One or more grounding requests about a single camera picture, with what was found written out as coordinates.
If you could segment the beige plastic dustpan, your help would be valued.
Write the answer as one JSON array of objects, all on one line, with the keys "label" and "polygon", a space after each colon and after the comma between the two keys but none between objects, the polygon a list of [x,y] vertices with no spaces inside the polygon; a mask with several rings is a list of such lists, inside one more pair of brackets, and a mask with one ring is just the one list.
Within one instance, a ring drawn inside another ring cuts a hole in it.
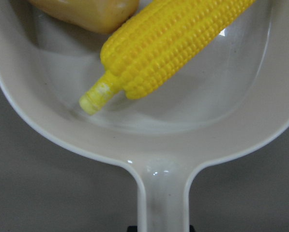
[{"label": "beige plastic dustpan", "polygon": [[289,127],[289,0],[256,1],[157,91],[89,116],[78,100],[104,72],[105,40],[0,0],[0,88],[43,137],[133,177],[140,232],[186,232],[196,175]]}]

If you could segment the round fried nugget toy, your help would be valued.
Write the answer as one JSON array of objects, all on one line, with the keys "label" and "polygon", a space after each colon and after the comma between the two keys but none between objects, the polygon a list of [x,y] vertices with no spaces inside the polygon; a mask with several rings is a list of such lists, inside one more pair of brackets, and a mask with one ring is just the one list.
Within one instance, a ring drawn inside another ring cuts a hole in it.
[{"label": "round fried nugget toy", "polygon": [[30,0],[46,14],[83,29],[110,34],[138,9],[138,0]]}]

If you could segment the yellow toy corn cob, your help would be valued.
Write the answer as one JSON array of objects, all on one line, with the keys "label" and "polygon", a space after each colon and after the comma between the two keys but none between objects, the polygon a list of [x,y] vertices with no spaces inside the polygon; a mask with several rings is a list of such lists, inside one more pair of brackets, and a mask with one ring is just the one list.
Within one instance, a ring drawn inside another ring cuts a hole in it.
[{"label": "yellow toy corn cob", "polygon": [[251,0],[154,0],[104,43],[105,73],[79,99],[89,115],[117,93],[131,100],[158,89],[233,23]]}]

